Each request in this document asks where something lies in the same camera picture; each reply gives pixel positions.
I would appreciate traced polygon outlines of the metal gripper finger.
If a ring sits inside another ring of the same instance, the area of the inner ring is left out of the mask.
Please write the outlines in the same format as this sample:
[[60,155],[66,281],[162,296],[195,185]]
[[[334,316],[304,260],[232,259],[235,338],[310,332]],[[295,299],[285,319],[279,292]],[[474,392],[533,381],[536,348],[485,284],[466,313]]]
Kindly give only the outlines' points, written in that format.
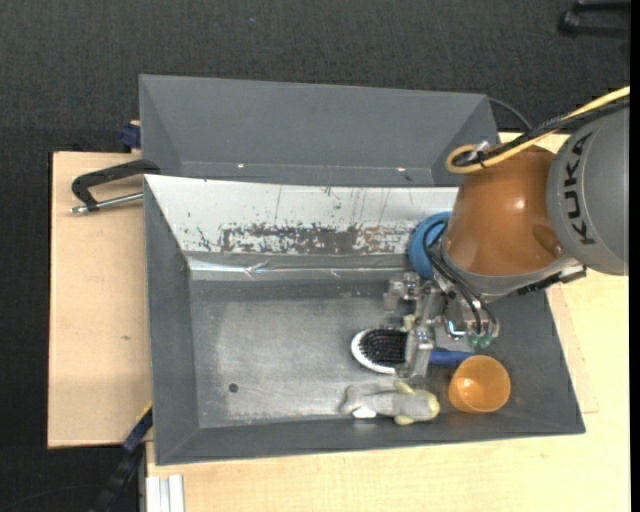
[[405,343],[404,362],[397,366],[397,375],[411,386],[425,386],[431,353],[434,349],[434,328],[411,329]]
[[416,273],[404,273],[388,282],[383,310],[390,319],[407,315],[419,318],[423,311],[426,282]]

